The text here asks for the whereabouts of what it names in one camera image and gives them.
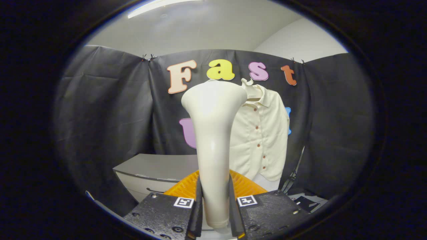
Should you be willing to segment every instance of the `pink letter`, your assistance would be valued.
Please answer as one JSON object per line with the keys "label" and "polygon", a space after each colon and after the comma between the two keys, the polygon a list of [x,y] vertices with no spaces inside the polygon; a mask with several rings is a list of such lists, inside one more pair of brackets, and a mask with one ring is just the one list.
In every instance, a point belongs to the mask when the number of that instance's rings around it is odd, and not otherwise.
{"label": "pink letter", "polygon": [[182,79],[186,82],[191,80],[191,70],[188,68],[196,68],[196,61],[190,60],[175,65],[170,65],[166,70],[170,72],[170,88],[167,90],[170,94],[179,93],[187,89],[187,85],[182,84]]}
{"label": "pink letter", "polygon": [[249,64],[249,74],[253,80],[265,81],[268,79],[268,73],[264,70],[266,66],[262,62],[251,62]]}

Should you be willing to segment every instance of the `foam letter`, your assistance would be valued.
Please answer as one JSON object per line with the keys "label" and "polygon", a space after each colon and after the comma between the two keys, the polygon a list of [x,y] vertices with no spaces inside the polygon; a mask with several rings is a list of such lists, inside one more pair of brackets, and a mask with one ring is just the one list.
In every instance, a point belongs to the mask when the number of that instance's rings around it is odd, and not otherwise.
{"label": "foam letter", "polygon": [[249,74],[253,80],[265,81],[268,79],[268,73],[264,70],[266,66],[262,62],[251,62],[249,64]]}
{"label": "foam letter", "polygon": [[187,89],[187,85],[182,84],[182,79],[185,79],[186,82],[191,80],[191,70],[188,67],[192,69],[196,68],[196,61],[185,61],[167,67],[166,70],[170,72],[170,88],[167,90],[168,93],[175,94]]}
{"label": "foam letter", "polygon": [[290,69],[288,65],[285,65],[285,66],[281,67],[280,69],[285,72],[286,82],[288,82],[292,86],[295,86],[296,81],[294,79],[292,79],[292,74],[294,73],[294,71],[292,69]]}
{"label": "foam letter", "polygon": [[233,65],[230,61],[225,59],[213,60],[209,63],[210,68],[206,72],[206,75],[210,79],[224,79],[232,80],[234,78]]}

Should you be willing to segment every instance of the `shirt pocket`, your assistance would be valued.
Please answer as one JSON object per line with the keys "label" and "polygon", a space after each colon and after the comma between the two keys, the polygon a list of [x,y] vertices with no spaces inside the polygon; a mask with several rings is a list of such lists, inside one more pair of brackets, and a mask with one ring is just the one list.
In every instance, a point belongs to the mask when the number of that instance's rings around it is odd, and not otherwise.
{"label": "shirt pocket", "polygon": [[230,147],[230,169],[243,175],[247,174],[251,166],[250,156],[249,143]]}

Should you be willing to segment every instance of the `white wall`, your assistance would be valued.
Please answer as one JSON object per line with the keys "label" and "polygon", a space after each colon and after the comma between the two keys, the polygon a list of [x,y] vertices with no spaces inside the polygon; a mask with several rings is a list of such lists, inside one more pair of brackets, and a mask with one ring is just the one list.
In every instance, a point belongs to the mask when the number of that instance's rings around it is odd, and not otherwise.
{"label": "white wall", "polygon": [[347,50],[322,28],[302,18],[271,35],[254,52],[308,62]]}

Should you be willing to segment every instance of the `drawer handle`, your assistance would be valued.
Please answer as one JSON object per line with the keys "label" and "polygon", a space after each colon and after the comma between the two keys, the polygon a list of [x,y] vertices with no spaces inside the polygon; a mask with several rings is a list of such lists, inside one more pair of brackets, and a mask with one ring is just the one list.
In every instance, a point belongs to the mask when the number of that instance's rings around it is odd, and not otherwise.
{"label": "drawer handle", "polygon": [[164,192],[159,192],[159,191],[151,190],[149,187],[147,187],[147,190],[148,190],[148,191],[152,191],[152,192],[156,192],[156,193],[164,193]]}

